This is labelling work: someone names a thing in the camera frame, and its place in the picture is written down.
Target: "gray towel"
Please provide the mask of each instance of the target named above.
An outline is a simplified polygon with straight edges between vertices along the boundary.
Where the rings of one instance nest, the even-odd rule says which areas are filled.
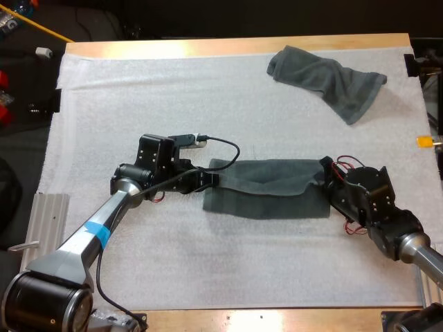
[[[227,161],[212,159],[209,167]],[[220,184],[205,191],[203,209],[251,219],[326,218],[318,160],[242,160],[219,173]]]
[[[277,82],[323,93],[323,100],[349,125],[369,109],[388,80],[385,75],[345,68],[336,60],[291,46],[272,58],[267,73]]]

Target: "yellow stick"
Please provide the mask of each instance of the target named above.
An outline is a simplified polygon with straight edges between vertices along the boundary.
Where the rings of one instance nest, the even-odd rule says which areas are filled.
[[[8,14],[11,14],[12,16],[17,17],[18,19],[21,19],[22,21],[25,21],[26,23],[30,24],[31,26],[36,27],[37,29],[43,30],[45,33],[48,33],[54,37],[60,38],[61,40],[64,40],[67,43],[74,43],[74,41],[72,39],[66,38],[65,36],[62,36],[52,30],[49,30],[48,28],[45,28],[44,26],[41,26],[38,23],[35,23],[34,21],[31,21],[29,18],[27,18],[23,15],[20,15],[18,12],[14,12],[13,10],[9,9],[8,7],[3,6],[1,3],[0,3],[0,9],[4,10]]]

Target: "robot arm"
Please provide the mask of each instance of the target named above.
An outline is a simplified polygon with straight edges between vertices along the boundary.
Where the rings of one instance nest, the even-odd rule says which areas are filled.
[[[134,320],[117,324],[106,315],[91,316],[89,268],[128,209],[143,199],[152,200],[159,190],[187,194],[218,184],[218,175],[179,158],[180,149],[204,147],[205,137],[143,135],[136,162],[120,165],[112,177],[108,201],[55,252],[30,262],[10,283],[1,306],[3,326],[21,332],[138,330]]]
[[[350,222],[368,230],[380,251],[394,261],[413,263],[443,288],[443,256],[430,247],[429,236],[411,211],[395,206],[395,193],[386,167],[357,167],[343,172],[333,160],[325,168],[325,193],[331,205]]]

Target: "red wire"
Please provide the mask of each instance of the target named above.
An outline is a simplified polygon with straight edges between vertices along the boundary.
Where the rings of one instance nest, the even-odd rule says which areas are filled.
[[[342,176],[340,175],[340,173],[337,171],[337,168],[335,168],[335,165],[337,165],[337,164],[336,164],[335,161],[333,161],[332,164],[331,164],[331,168],[332,168],[332,170],[335,172],[335,174],[338,176],[338,178],[339,178],[340,180],[343,181],[343,177],[342,177]]]
[[[355,157],[353,157],[353,156],[350,156],[350,155],[348,155],[348,154],[343,154],[342,156],[339,156],[339,157],[337,158],[337,162],[340,161],[340,159],[342,159],[342,158],[349,158],[349,159],[355,160],[355,161],[358,162],[360,165],[362,165],[363,167],[365,167],[365,165],[364,165],[360,160],[358,160],[357,158],[355,158]]]
[[[337,162],[337,164],[339,164],[339,165],[349,167],[349,168],[347,168],[347,169],[354,168],[353,164],[351,164],[351,163],[347,163],[347,162],[345,162],[345,161],[336,161],[336,162]]]
[[[345,223],[343,224],[343,229],[345,230],[346,234],[348,235],[365,235],[366,233],[368,233],[367,230],[365,230],[365,228],[363,226],[359,226],[355,229],[352,229],[349,227],[349,220],[346,220]]]
[[[160,198],[152,199],[151,202],[153,202],[153,203],[160,203],[164,198],[165,198],[165,192],[162,193]]]

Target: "wooden table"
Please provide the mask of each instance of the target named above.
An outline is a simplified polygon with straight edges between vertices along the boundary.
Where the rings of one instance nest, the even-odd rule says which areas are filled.
[[[305,50],[410,46],[404,33],[247,39],[106,41],[72,43],[66,53],[105,59],[167,59],[211,55],[274,53],[291,45]],[[286,308],[263,310],[146,311],[150,332],[375,332],[381,312],[414,308]]]

